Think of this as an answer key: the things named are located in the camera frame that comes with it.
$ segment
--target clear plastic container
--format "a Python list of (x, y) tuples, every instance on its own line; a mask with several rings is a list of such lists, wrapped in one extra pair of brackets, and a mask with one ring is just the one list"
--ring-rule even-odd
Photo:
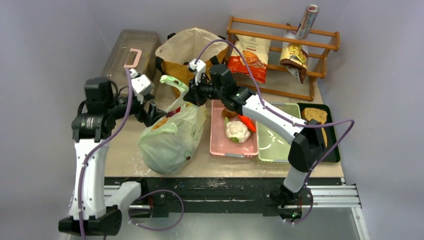
[[(293, 117), (301, 118), (301, 111), (297, 103), (274, 103), (272, 105)], [(256, 123), (256, 130), (258, 163), (289, 163), (288, 157), (291, 146), (286, 140), (259, 122)]]
[[(243, 143), (235, 143), (231, 141), (225, 134), (224, 118), (221, 115), (223, 109), (224, 105), (221, 101), (212, 101), (210, 153), (214, 157), (253, 158), (257, 156), (257, 133), (251, 132), (249, 138)], [(234, 117), (233, 119), (230, 119), (230, 121), (238, 121), (238, 117)]]
[(155, 31), (122, 30), (107, 62), (101, 72), (102, 77), (114, 81), (118, 88), (128, 85), (125, 67), (136, 69), (146, 74), (151, 81), (155, 77), (155, 51), (161, 45), (159, 35)]

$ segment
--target can top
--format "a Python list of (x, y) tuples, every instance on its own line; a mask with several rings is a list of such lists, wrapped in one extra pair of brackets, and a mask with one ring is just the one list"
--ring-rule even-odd
[(308, 12), (310, 12), (310, 13), (314, 13), (315, 14), (315, 13), (318, 13), (318, 11), (320, 10), (320, 8), (317, 5), (311, 4), (311, 5), (308, 5), (306, 7), (306, 10)]

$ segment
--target pink tray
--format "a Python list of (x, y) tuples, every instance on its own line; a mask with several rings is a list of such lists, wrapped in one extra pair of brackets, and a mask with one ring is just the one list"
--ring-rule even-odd
[(258, 155), (258, 140), (256, 132), (251, 132), (249, 138), (243, 143), (231, 141), (225, 134), (224, 118), (221, 112), (224, 105), (219, 100), (212, 101), (210, 147), (209, 151), (214, 157), (253, 158)]

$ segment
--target cassava chips bag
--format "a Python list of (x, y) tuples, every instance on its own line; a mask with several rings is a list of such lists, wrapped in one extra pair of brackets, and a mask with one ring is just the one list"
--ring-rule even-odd
[[(296, 39), (296, 31), (286, 30), (284, 37)], [(308, 46), (283, 42), (279, 64), (303, 84), (308, 70)]]
[[(250, 67), (254, 79), (258, 82), (265, 83), (265, 78), (267, 76), (268, 52), (270, 51), (271, 40), (253, 36), (236, 36), (238, 41), (235, 43), (235, 46), (246, 59), (247, 65)], [(245, 66), (245, 63), (235, 49), (231, 52), (228, 69), (232, 73), (249, 75), (248, 68)]]

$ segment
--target pink handle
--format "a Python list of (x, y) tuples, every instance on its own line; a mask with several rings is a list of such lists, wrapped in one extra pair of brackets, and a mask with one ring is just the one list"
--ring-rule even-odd
[(132, 63), (132, 65), (125, 64), (123, 66), (124, 68), (129, 68), (130, 69), (130, 68), (137, 67), (137, 65), (140, 62), (140, 58), (142, 57), (142, 51), (140, 49), (136, 49), (136, 48), (131, 48), (129, 51), (130, 52), (136, 52), (137, 53), (137, 55), (135, 56), (135, 59), (134, 59), (134, 62)]

